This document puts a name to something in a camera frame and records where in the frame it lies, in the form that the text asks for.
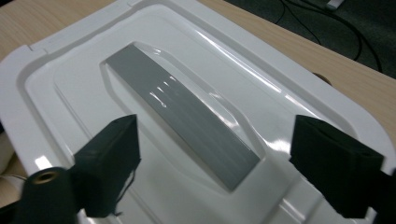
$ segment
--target white tray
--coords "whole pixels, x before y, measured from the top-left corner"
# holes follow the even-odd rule
[[[106,59],[136,45],[260,158],[234,190],[126,86]],[[0,118],[29,174],[70,167],[111,120],[137,114],[142,161],[118,218],[86,223],[371,223],[337,215],[289,163],[296,114],[324,119],[387,157],[360,106],[257,37],[192,0],[117,1],[0,64]]]

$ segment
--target gray rectangular bar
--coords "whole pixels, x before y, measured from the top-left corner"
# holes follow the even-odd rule
[[[134,45],[106,62],[192,148],[228,189],[235,189],[259,157],[176,78]]]

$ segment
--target black cable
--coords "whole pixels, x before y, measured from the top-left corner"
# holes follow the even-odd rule
[[[285,8],[285,4],[284,4],[284,3],[282,3],[282,8],[283,8],[282,14],[281,14],[280,17],[276,20],[275,24],[278,24],[278,23],[283,19],[283,16],[285,16],[286,8]]]
[[[318,41],[318,44],[321,45],[320,40],[318,39],[318,37],[317,37],[317,36],[305,25],[305,24],[303,24],[302,21],[300,21],[300,20],[298,19],[298,17],[291,11],[291,9],[289,8],[289,6],[286,5],[286,4],[283,2],[283,0],[280,0],[280,2],[282,2],[283,6],[289,11],[289,13],[291,14],[291,16],[292,16],[295,20],[297,20],[297,22],[299,22],[299,23],[305,28],[305,30],[307,30],[307,31]]]
[[[357,55],[356,55],[355,58],[354,58],[354,61],[358,60],[358,58],[361,56],[361,49],[362,49],[362,42],[361,42],[361,41],[363,40],[364,43],[365,43],[365,44],[367,45],[367,47],[369,48],[369,50],[372,52],[374,58],[375,58],[375,62],[376,62],[376,66],[377,66],[378,72],[382,73],[382,65],[381,65],[381,62],[380,62],[380,60],[379,60],[379,58],[378,58],[378,55],[376,54],[375,50],[374,50],[373,47],[370,45],[370,43],[368,42],[368,40],[366,39],[366,37],[365,37],[354,25],[352,25],[350,22],[344,20],[343,18],[341,18],[341,17],[339,17],[339,16],[333,15],[333,14],[331,14],[331,13],[325,11],[325,10],[322,9],[321,7],[318,7],[317,5],[315,5],[315,4],[313,4],[313,3],[310,3],[310,2],[308,2],[308,1],[306,1],[306,0],[301,0],[301,1],[303,1],[304,3],[306,3],[306,4],[308,4],[309,6],[314,7],[314,8],[305,7],[305,6],[302,6],[302,5],[297,4],[297,3],[295,3],[295,2],[292,2],[292,1],[290,1],[290,0],[285,0],[285,1],[287,1],[289,4],[292,4],[292,5],[296,6],[296,7],[300,7],[300,8],[306,9],[306,10],[310,10],[310,11],[317,12],[317,13],[319,13],[319,14],[328,16],[328,17],[330,17],[330,18],[332,18],[332,19],[334,19],[334,20],[336,20],[336,21],[339,21],[339,22],[343,23],[346,27],[348,27],[348,28],[356,35],[356,37],[357,37],[358,40],[359,40],[359,50],[358,50]]]

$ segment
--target light wood tabletop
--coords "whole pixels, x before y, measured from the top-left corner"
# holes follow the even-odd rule
[[[0,8],[0,60],[81,20],[113,0],[14,0]],[[204,5],[253,33],[311,72],[325,76],[369,111],[396,146],[396,80],[221,0]]]

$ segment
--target glossy white surface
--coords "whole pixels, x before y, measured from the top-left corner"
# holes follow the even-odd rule
[[[234,191],[109,69],[106,59],[132,43],[259,156]],[[391,142],[366,111],[190,0],[118,1],[16,50],[0,73],[13,75],[0,76],[1,120],[30,174],[70,166],[73,153],[111,120],[137,114],[142,162],[120,203],[124,216],[110,223],[351,223],[288,162],[296,114],[329,121],[386,155],[385,170],[395,166]]]

